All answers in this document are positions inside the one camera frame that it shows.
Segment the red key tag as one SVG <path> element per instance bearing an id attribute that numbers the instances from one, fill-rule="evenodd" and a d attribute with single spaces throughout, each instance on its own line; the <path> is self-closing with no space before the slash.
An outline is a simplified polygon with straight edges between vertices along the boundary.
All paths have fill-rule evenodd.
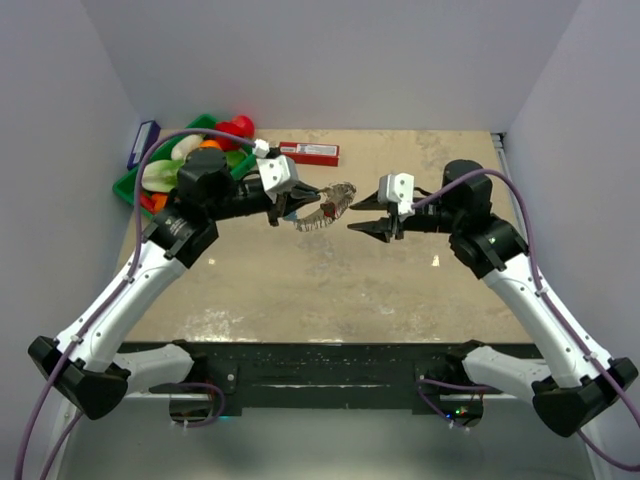
<path id="1" fill-rule="evenodd" d="M 337 207 L 334 202 L 324 202 L 320 207 L 325 217 L 331 219 L 335 219 L 337 217 Z"/>

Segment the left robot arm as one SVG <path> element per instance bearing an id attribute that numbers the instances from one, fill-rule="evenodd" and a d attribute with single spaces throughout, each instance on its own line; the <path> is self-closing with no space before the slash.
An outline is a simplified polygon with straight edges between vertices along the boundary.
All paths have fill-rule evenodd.
<path id="1" fill-rule="evenodd" d="M 157 297 L 218 238 L 221 220 L 264 213 L 271 225 L 319 201 L 295 163 L 268 154 L 245 180 L 236 180 L 215 148 L 191 152 L 166 206 L 141 232 L 141 242 L 98 299 L 54 338 L 40 336 L 28 353 L 48 381 L 91 420 L 129 394 L 176 384 L 185 392 L 207 380 L 206 359 L 183 341 L 122 354 L 119 349 Z"/>

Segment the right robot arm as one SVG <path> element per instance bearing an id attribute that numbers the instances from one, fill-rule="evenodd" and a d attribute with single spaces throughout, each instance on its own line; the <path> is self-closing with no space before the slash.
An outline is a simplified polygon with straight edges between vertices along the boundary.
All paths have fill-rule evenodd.
<path id="1" fill-rule="evenodd" d="M 493 213 L 492 180 L 504 177 L 475 161 L 454 160 L 441 188 L 427 193 L 408 173 L 388 174 L 353 206 L 384 217 L 350 227 L 385 243 L 407 232 L 448 235 L 454 256 L 511 310 L 543 358 L 537 364 L 469 341 L 450 356 L 448 386 L 512 395 L 531 404 L 555 434 L 570 437 L 624 398 L 638 370 L 600 346 L 555 294 L 538 267 L 531 232 L 519 233 Z"/>

